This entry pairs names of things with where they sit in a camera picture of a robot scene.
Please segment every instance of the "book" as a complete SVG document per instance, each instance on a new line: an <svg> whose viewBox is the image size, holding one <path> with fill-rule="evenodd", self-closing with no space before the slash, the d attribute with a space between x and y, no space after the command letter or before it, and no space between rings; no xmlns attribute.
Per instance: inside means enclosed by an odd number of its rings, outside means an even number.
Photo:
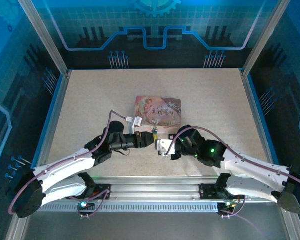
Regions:
<svg viewBox="0 0 300 240"><path fill-rule="evenodd" d="M137 96L134 113L142 118L135 131L176 134L181 127L181 100L163 97Z"/></svg>

